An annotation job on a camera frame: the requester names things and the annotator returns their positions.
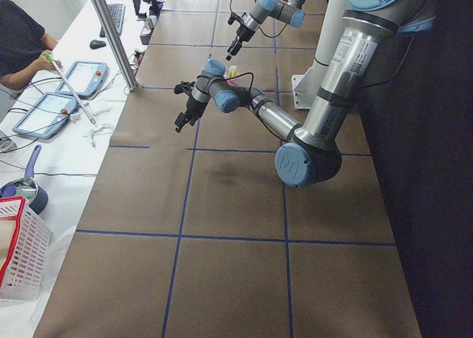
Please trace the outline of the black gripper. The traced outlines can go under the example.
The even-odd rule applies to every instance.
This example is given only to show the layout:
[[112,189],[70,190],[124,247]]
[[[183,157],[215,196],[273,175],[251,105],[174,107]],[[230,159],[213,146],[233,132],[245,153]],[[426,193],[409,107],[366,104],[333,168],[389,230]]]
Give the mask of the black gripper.
[[174,122],[175,131],[181,132],[186,124],[193,126],[203,116],[206,107],[206,102],[198,101],[190,95],[186,102],[186,112],[180,112]]
[[232,45],[227,49],[227,56],[226,60],[230,61],[241,49],[243,42],[249,42],[255,31],[252,30],[250,27],[245,25],[244,23],[240,23],[239,27],[236,30],[236,37],[232,42]]

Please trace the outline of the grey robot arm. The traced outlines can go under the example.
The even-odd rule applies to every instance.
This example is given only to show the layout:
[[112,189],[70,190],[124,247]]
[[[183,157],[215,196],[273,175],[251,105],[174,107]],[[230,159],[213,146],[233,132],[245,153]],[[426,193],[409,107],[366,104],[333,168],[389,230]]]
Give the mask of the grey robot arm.
[[236,30],[236,37],[227,49],[225,58],[227,61],[236,56],[243,44],[253,38],[268,17],[296,28],[302,25],[305,17],[302,7],[306,0],[256,0],[251,11],[241,15],[233,11],[232,2],[233,0],[229,5],[231,14],[228,24],[232,25],[237,21],[239,26]]
[[233,84],[225,65],[206,61],[197,79],[174,88],[188,100],[177,129],[194,124],[209,102],[224,113],[244,107],[283,140],[275,167],[288,186],[301,188],[334,177],[341,167],[336,136],[353,106],[370,62],[388,38],[429,30],[436,0],[327,0],[314,62],[293,79],[293,96],[309,113],[298,122],[254,86]]

